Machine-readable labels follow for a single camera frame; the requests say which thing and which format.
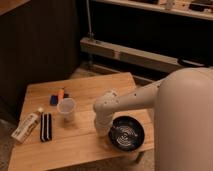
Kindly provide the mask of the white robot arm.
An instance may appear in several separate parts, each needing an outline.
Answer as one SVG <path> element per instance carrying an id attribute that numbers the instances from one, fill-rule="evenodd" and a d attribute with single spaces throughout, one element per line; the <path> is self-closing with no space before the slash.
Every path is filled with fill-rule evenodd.
<path id="1" fill-rule="evenodd" d="M 213 69 L 184 68 L 93 105 L 97 134 L 107 135 L 117 112 L 154 110 L 155 171 L 213 171 Z"/>

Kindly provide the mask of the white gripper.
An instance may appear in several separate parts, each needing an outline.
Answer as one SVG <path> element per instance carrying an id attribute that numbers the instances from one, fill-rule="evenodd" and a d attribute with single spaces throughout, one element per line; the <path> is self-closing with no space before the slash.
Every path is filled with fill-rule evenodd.
<path id="1" fill-rule="evenodd" d="M 99 137 L 106 136 L 112 127 L 112 123 L 113 123 L 112 117 L 107 117 L 102 120 L 95 119 L 94 126 L 98 136 Z"/>

